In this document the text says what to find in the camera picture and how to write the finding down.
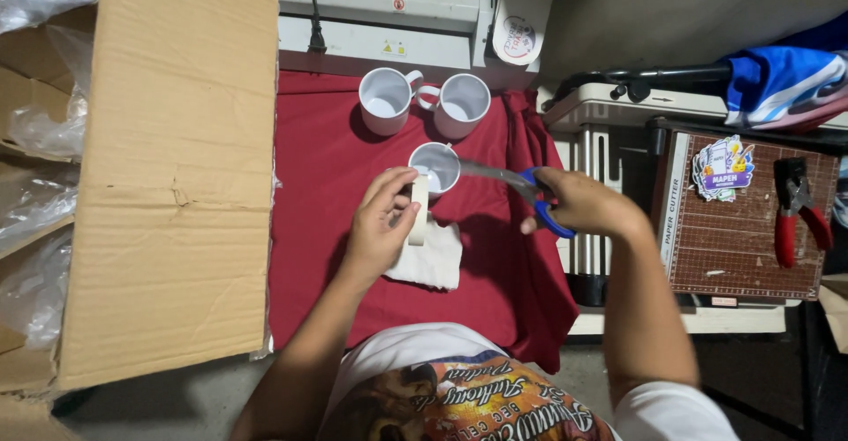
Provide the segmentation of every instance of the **red handle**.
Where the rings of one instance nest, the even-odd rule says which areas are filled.
[[[786,269],[795,265],[795,215],[778,214],[774,221],[774,255],[778,264]]]
[[[833,233],[830,231],[830,224],[824,219],[822,211],[819,211],[818,208],[801,208],[800,217],[810,226],[818,248],[822,251],[833,248]]]

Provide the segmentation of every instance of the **round sticker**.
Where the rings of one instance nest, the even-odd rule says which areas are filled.
[[[511,16],[503,22],[506,29],[506,42],[503,51],[512,58],[521,58],[533,51],[536,46],[536,32],[520,16]]]

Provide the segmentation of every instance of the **white t-shirt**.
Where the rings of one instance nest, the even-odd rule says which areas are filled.
[[[738,441],[700,391],[646,383],[612,426],[470,328],[381,331],[342,360],[319,439]]]

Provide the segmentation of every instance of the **white rag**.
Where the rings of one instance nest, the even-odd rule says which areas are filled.
[[[427,225],[424,245],[417,247],[404,242],[400,256],[385,275],[397,281],[454,290],[460,286],[460,227],[456,223],[440,227],[430,214]]]

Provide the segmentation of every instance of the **red handle pliers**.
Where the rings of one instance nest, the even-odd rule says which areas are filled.
[[[780,212],[774,225],[774,254],[786,269],[795,265],[795,220],[800,214],[821,250],[833,247],[833,233],[822,211],[813,204],[810,183],[806,178],[806,159],[788,157],[774,162],[774,184],[778,191]]]

